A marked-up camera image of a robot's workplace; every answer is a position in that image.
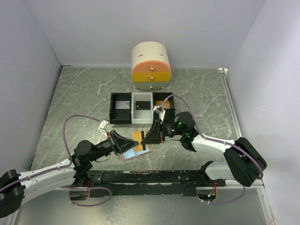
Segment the orange leather card holder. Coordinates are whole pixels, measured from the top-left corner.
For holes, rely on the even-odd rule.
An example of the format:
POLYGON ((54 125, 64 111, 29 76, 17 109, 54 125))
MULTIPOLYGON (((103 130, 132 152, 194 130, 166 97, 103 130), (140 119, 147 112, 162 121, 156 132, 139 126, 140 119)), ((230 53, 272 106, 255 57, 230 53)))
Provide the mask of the orange leather card holder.
POLYGON ((121 154, 122 160, 124 162, 129 161, 131 159, 141 157, 143 155, 149 154, 152 152, 152 148, 149 145, 146 145, 145 150, 142 151, 136 151, 134 148, 126 151, 125 153, 121 154))

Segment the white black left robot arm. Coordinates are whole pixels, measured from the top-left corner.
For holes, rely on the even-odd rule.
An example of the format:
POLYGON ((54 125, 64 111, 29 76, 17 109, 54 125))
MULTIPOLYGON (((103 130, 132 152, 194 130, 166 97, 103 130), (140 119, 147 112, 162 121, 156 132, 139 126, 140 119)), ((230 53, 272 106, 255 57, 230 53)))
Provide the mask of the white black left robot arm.
POLYGON ((107 139, 93 144, 82 140, 74 149, 70 159, 55 165, 30 172, 17 173, 10 170, 0 178, 1 218, 17 211, 31 199, 57 188, 82 187, 87 183, 92 162, 114 153, 121 155, 139 145, 138 141, 125 138, 115 130, 107 134, 107 139))

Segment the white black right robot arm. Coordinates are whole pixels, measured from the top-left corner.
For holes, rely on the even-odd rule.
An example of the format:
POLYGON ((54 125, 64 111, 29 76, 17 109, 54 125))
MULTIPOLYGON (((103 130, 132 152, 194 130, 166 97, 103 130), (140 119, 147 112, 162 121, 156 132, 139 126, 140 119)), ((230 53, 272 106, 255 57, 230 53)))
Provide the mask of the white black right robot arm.
POLYGON ((182 147, 192 152, 204 152, 215 155, 222 162, 209 161, 199 170, 199 182, 210 186, 215 180, 235 180, 250 187, 263 176, 267 163, 248 139, 223 140, 200 134, 195 128, 191 113, 181 112, 174 123, 165 123, 155 119, 141 143, 145 145, 161 144, 165 138, 180 136, 182 147))

